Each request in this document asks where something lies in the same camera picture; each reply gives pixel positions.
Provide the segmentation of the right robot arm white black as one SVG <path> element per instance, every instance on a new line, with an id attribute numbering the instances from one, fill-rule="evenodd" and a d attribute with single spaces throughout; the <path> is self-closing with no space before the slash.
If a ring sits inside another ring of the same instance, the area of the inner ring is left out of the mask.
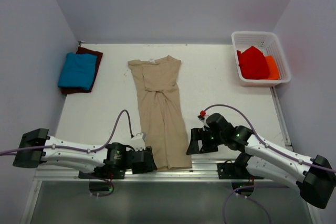
<path id="1" fill-rule="evenodd" d="M 217 165 L 220 179 L 270 179 L 298 191 L 309 204 L 326 208 L 335 189 L 335 173 L 325 157 L 290 151 L 253 129 L 233 126 L 219 113 L 202 112 L 198 118 L 203 127 L 191 129 L 187 155 L 217 152 L 220 145 L 239 152 L 234 162 Z"/>

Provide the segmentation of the maroon t shirt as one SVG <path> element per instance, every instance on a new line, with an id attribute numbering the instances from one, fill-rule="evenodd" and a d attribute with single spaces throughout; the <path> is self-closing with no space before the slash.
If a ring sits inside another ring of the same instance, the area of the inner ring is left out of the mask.
<path id="1" fill-rule="evenodd" d="M 84 48 L 84 47 L 79 47 L 77 49 L 77 52 L 76 54 L 92 54 L 92 55 L 95 55 L 97 56 L 97 62 L 96 62 L 96 71 L 95 71 L 95 76 L 94 76 L 94 79 L 93 79 L 93 83 L 90 87 L 89 90 L 84 90 L 82 88 L 60 88 L 61 90 L 61 93 L 62 94 L 74 94 L 74 93 L 90 93 L 92 91 L 92 88 L 93 88 L 93 85 L 94 85 L 94 82 L 96 80 L 96 77 L 97 77 L 97 74 L 98 74 L 98 70 L 99 70 L 99 66 L 100 66 L 100 62 L 102 60 L 102 56 L 103 56 L 103 53 L 102 52 L 99 52 L 99 51 L 93 51 L 93 50 L 90 50 L 90 49 L 87 49 L 87 48 Z"/>

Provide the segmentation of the blue t shirt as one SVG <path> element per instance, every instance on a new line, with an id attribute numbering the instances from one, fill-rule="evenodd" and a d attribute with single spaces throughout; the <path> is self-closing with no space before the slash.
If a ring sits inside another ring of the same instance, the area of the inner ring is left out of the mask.
<path id="1" fill-rule="evenodd" d="M 96 71 L 97 56 L 70 52 L 62 68 L 58 87 L 89 90 Z"/>

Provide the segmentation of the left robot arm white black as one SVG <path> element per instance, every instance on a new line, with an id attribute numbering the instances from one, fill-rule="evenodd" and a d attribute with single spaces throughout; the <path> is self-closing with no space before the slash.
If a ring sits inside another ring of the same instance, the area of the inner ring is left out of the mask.
<path id="1" fill-rule="evenodd" d="M 133 174 L 157 169 L 152 149 L 145 146 L 144 138 L 144 133 L 139 133 L 128 144 L 113 142 L 99 148 L 60 140 L 50 136 L 47 129 L 36 129 L 23 134 L 13 166 L 61 166 L 79 171 L 79 178 L 123 179 L 128 169 Z"/>

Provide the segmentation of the beige t shirt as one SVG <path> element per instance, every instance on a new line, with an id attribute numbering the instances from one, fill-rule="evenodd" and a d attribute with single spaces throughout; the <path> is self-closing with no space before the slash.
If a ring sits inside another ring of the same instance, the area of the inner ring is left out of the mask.
<path id="1" fill-rule="evenodd" d="M 180 66 L 181 61 L 172 56 L 128 62 L 137 90 L 141 130 L 158 170 L 192 167 L 177 84 Z"/>

